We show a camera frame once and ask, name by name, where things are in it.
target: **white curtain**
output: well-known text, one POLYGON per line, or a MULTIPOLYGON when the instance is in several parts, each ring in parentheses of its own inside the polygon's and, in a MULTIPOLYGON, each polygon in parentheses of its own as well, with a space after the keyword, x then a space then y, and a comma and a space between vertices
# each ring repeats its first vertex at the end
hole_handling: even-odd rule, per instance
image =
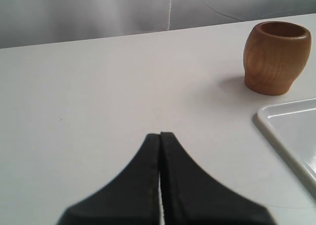
POLYGON ((0 0, 0 48, 316 12, 316 0, 0 0))

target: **cup rim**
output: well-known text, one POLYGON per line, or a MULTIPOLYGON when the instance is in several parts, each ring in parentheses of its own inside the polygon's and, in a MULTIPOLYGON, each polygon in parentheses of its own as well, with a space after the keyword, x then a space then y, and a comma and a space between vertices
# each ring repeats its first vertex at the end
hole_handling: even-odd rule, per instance
POLYGON ((279 38, 279 39, 285 39, 285 40, 290 40, 290 39, 302 39, 302 38, 305 38, 309 35, 310 31, 303 27, 303 26, 300 26, 298 24, 294 24, 294 23, 290 23, 290 22, 284 22, 284 21, 266 21, 266 22, 262 22, 262 23, 259 23, 256 25, 256 30, 261 33, 261 34, 264 34, 264 35, 267 35, 267 36, 271 36, 271 37, 274 37, 274 38, 279 38), (278 36, 278 35, 274 35, 274 34, 269 34, 265 31, 262 30, 262 26, 264 24, 268 24, 268 23, 281 23, 281 24, 290 24, 290 25, 293 25, 293 26, 296 26, 300 29, 302 29, 304 31, 303 34, 299 35, 299 36, 293 36, 293 37, 285 37, 285 36, 278 36))

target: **white table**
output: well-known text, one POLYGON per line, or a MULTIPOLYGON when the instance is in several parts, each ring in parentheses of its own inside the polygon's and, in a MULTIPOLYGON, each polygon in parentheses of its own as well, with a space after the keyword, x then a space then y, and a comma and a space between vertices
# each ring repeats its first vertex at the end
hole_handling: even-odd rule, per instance
MULTIPOLYGON (((277 20, 316 34, 316 14, 277 20)), ((160 131, 279 225, 314 224, 316 203, 253 116, 316 96, 316 49, 287 94, 254 93, 242 53, 259 22, 1 49, 0 224, 55 224, 160 131)))

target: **wood grain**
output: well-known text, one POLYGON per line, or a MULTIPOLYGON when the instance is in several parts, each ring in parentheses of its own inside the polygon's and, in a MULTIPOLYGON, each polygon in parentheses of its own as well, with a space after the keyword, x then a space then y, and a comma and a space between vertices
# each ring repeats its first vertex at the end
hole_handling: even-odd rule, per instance
POLYGON ((307 63, 311 42, 311 33, 296 24, 256 25, 243 53, 246 86, 265 95, 286 93, 307 63))

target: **white tray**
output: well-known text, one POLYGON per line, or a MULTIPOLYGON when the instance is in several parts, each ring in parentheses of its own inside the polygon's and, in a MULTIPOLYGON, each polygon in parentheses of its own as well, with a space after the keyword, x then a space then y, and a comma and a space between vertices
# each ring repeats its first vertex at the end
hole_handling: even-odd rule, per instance
POLYGON ((276 151, 316 198, 316 98, 265 106, 257 115, 276 151))

